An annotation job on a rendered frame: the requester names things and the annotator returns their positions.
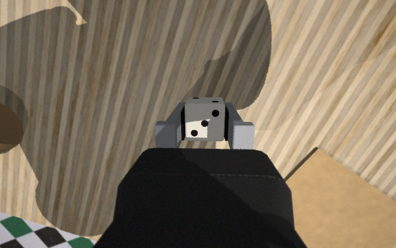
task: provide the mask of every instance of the die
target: die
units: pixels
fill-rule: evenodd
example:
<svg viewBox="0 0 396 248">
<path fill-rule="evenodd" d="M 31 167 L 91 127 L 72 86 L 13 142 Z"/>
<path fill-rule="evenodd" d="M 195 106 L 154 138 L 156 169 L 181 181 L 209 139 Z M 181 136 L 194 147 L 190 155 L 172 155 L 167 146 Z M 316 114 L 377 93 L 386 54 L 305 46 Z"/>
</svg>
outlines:
<svg viewBox="0 0 396 248">
<path fill-rule="evenodd" d="M 190 97 L 185 103 L 185 139 L 223 141 L 225 104 L 221 97 Z"/>
</svg>

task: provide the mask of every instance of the green and black checkered pattern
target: green and black checkered pattern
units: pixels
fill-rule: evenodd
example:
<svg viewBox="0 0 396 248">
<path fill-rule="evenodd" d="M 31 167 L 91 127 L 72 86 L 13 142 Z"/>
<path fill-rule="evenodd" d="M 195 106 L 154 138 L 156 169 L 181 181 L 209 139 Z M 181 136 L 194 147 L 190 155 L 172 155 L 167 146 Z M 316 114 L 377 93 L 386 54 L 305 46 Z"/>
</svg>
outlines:
<svg viewBox="0 0 396 248">
<path fill-rule="evenodd" d="M 0 213 L 0 248 L 90 248 L 95 242 Z"/>
</svg>

